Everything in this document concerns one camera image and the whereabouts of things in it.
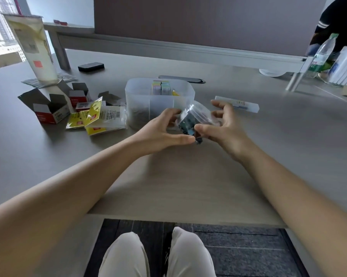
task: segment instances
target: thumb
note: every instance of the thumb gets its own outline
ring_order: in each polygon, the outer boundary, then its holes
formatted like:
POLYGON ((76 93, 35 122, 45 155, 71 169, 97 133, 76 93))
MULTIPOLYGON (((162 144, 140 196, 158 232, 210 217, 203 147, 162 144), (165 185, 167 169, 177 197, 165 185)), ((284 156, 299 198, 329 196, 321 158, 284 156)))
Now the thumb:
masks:
POLYGON ((194 126, 195 131, 197 131, 200 135, 209 136, 209 137, 217 137, 219 134, 218 126, 209 125, 209 124, 196 124, 194 126))
POLYGON ((184 134, 168 134, 170 145, 188 145, 195 142, 195 137, 184 134))

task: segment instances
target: orange sticker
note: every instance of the orange sticker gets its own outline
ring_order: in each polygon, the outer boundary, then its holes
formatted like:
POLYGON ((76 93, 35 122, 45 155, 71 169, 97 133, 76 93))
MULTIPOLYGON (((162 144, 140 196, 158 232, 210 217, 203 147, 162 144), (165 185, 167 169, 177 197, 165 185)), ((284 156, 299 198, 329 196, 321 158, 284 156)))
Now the orange sticker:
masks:
POLYGON ((34 62, 34 65, 35 65, 35 67, 38 67, 38 68, 42 68, 43 67, 43 65, 41 64, 41 61, 33 61, 34 62))

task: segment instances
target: gray carpet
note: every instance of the gray carpet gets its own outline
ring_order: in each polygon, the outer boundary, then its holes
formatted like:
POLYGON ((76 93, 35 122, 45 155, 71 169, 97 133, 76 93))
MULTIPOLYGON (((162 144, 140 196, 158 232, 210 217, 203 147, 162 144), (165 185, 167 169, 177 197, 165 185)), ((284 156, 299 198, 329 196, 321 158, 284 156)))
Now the gray carpet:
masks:
POLYGON ((284 229, 105 219, 84 277, 97 277, 108 247, 133 231, 142 241, 151 277, 163 274, 164 241, 175 226, 196 233, 212 256, 217 277, 308 277, 284 229))

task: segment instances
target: person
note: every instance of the person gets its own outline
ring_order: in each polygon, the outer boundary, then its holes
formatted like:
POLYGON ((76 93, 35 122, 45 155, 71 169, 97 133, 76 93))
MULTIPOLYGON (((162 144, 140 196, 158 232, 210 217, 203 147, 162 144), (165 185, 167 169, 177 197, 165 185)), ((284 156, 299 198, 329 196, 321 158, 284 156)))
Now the person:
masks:
MULTIPOLYGON (((326 276, 347 277, 347 213, 253 143, 230 104, 214 100, 212 104, 220 108, 213 115, 222 118, 223 125, 197 124, 195 130, 245 167, 326 276)), ((136 159, 193 143, 193 136, 166 131, 179 113, 166 109, 122 142, 1 204, 0 276, 27 276, 136 159), (95 168, 97 182, 93 182, 95 168)), ((99 276, 149 276, 147 256, 136 234, 116 239, 103 258, 99 276)), ((211 256, 199 237, 180 228, 172 233, 168 257, 167 277, 175 276, 215 276, 211 256)))
POLYGON ((318 48, 330 37, 338 33, 333 52, 339 52, 347 46, 347 0, 333 1, 322 13, 307 55, 315 55, 318 48))

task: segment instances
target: left hand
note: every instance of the left hand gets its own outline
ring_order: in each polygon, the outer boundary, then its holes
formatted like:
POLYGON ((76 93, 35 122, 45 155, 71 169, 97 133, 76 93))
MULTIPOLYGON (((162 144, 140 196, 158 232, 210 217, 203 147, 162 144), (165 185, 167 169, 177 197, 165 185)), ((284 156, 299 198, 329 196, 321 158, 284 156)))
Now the left hand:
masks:
POLYGON ((181 113, 180 109, 169 108, 164 110, 129 139, 139 144, 143 155, 156 153, 174 145, 194 143, 194 136, 167 133, 167 127, 175 126, 177 119, 175 115, 179 113, 181 113))

